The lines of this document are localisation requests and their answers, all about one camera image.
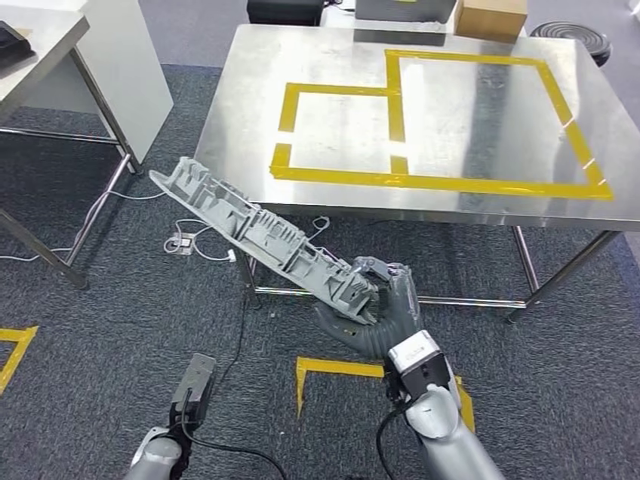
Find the floor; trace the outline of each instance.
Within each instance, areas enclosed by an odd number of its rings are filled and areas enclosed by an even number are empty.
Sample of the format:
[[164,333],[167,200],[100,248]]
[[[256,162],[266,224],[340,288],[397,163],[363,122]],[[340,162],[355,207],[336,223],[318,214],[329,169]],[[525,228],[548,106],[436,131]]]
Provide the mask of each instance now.
[[[174,63],[185,64],[192,55],[189,61],[200,65],[164,67],[176,106],[146,165],[165,173],[195,150],[220,73],[216,67],[223,64],[235,24],[245,18],[242,2],[194,2],[192,8],[201,9],[197,14],[171,13],[174,3],[141,1],[161,60],[174,55]],[[620,3],[580,2],[576,16],[589,14],[577,19],[612,30],[617,47],[605,72],[638,121],[640,109],[624,70],[637,78],[638,60],[630,48],[640,44],[632,43],[640,42],[640,23],[626,23]],[[530,5],[531,21],[547,19],[535,11],[540,5]],[[568,9],[554,8],[554,15]],[[175,43],[162,46],[162,18],[165,36],[171,32]],[[84,117],[51,112],[23,111],[15,120],[29,126],[43,120],[38,115],[91,128]],[[68,148],[6,136],[0,137],[0,157],[0,204],[60,246],[72,240],[117,160],[100,145]],[[96,169],[74,167],[88,157]],[[26,184],[38,195],[19,193]],[[134,196],[155,192],[143,177],[125,178],[117,188]],[[87,291],[71,289],[42,262],[0,263],[2,326],[39,326],[0,396],[0,478],[122,478],[149,428],[166,422],[172,392],[192,353],[214,356],[224,368],[242,322],[240,359],[212,400],[198,431],[202,438],[272,454],[291,479],[385,478],[373,440],[389,408],[380,381],[310,375],[305,407],[296,418],[297,356],[365,361],[313,326],[310,302],[269,298],[243,315],[232,265],[162,251],[173,221],[188,216],[176,202],[109,199],[107,211],[80,258],[91,282]],[[291,220],[312,228],[309,218]],[[503,227],[333,220],[318,237],[330,250],[347,260],[366,251],[411,263],[416,283],[429,294],[508,298],[526,291],[511,232]],[[541,278],[593,233],[525,231]],[[498,254],[478,254],[487,242]],[[4,232],[0,245],[2,253],[27,253]],[[515,326],[505,325],[497,311],[423,309],[425,326],[473,398],[479,438],[506,478],[640,478],[640,271],[630,245],[618,238]],[[216,235],[202,246],[216,256],[228,248]],[[277,282],[264,272],[260,280]],[[0,362],[9,354],[0,342]],[[402,422],[389,430],[385,448],[398,477],[424,478]],[[260,460],[197,447],[183,478],[277,475]]]

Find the white table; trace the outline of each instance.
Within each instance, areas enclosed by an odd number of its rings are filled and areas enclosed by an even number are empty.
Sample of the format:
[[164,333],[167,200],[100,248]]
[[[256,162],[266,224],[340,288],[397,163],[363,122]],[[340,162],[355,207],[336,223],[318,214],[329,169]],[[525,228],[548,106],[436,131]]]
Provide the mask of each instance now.
[[[114,138],[103,139],[102,143],[112,143],[122,153],[122,160],[113,172],[106,190],[112,189],[128,166],[134,172],[139,170],[140,164],[136,160],[135,154],[128,142],[127,137],[76,47],[78,42],[89,30],[89,23],[84,15],[65,10],[0,6],[0,18],[23,32],[35,52],[34,56],[2,72],[0,117],[9,115],[21,105],[39,82],[46,78],[63,59],[69,57],[76,72],[84,81],[84,86],[94,100],[94,105],[109,129],[113,132]],[[47,133],[44,136],[65,138],[65,135],[54,133]],[[88,139],[75,136],[74,140]],[[87,285],[86,279],[71,267],[106,201],[106,196],[103,195],[95,208],[91,209],[91,215],[88,215],[78,240],[65,260],[59,258],[2,208],[0,208],[0,226],[7,228],[10,233],[62,272],[75,286],[83,288]]]
[[[78,42],[77,51],[139,163],[144,160],[173,107],[137,0],[0,0],[0,12],[11,6],[84,15],[91,28]],[[69,57],[30,88],[23,104],[102,117]],[[109,122],[102,120],[113,136]]]

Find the black stool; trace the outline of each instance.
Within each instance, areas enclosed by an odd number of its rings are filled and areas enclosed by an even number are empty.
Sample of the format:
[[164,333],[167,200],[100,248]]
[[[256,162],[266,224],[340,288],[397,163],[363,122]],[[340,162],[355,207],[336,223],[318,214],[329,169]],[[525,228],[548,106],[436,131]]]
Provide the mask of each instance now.
[[571,38],[582,42],[598,67],[607,63],[611,56],[611,42],[606,35],[598,33],[584,25],[569,22],[548,22],[538,25],[531,37]]
[[320,25],[325,0],[248,0],[251,23]]

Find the black case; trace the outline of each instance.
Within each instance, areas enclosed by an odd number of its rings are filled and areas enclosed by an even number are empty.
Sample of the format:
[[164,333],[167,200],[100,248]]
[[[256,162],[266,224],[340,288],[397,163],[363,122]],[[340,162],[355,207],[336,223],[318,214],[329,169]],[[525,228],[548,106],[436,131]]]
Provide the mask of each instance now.
[[251,23],[270,25],[320,25],[324,0],[248,0]]
[[33,55],[26,38],[0,21],[0,69],[11,67]]

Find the yellow tape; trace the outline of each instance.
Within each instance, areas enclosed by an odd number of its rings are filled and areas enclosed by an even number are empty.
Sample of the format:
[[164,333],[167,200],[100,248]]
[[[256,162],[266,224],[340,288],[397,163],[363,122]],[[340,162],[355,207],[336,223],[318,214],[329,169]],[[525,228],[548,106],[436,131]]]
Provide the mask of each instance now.
[[298,102],[301,93],[380,96],[386,97],[387,99],[389,109],[389,139],[392,142],[405,143],[405,118],[402,107],[402,86],[400,74],[401,58],[422,58],[494,65],[524,65],[536,68],[558,115],[558,118],[565,129],[569,144],[571,145],[578,162],[583,167],[587,183],[580,185],[410,175],[407,158],[393,154],[390,158],[391,173],[291,168],[289,166],[291,145],[286,143],[278,143],[275,145],[269,170],[277,179],[304,182],[450,190],[497,195],[613,200],[613,192],[606,183],[600,168],[595,163],[580,127],[573,120],[571,109],[566,100],[565,100],[565,97],[553,77],[553,74],[545,61],[537,58],[473,55],[454,52],[385,50],[386,87],[288,83],[285,87],[285,99],[282,104],[278,128],[282,132],[294,132]]
[[12,330],[8,328],[0,328],[0,342],[14,342],[17,345],[14,351],[9,355],[7,363],[0,371],[0,395],[5,391],[14,373],[18,367],[18,364],[24,356],[26,348],[31,343],[31,340],[38,331],[38,327],[31,327],[25,330]]
[[371,185],[397,188],[423,188],[451,190],[466,193],[502,194],[515,196],[537,196],[558,198],[591,198],[611,200],[611,189],[602,185],[572,185],[565,183],[533,183],[488,178],[452,178],[403,175],[394,173],[349,172],[346,170],[323,170],[318,168],[296,168],[272,166],[271,173],[277,179],[300,182],[340,183],[345,185]]
[[473,401],[471,400],[471,395],[466,393],[466,390],[462,386],[461,377],[456,375],[456,385],[460,396],[460,416],[466,428],[475,433],[475,418],[473,416]]
[[[342,375],[358,375],[361,377],[384,377],[384,370],[381,365],[371,365],[368,363],[341,362],[337,360],[321,360],[318,358],[297,357],[296,359],[296,404],[297,416],[300,418],[302,412],[303,394],[304,392],[304,380],[306,372],[334,373]],[[456,385],[460,396],[460,415],[465,425],[472,432],[475,432],[475,422],[473,418],[473,402],[471,397],[462,386],[462,379],[456,376]]]

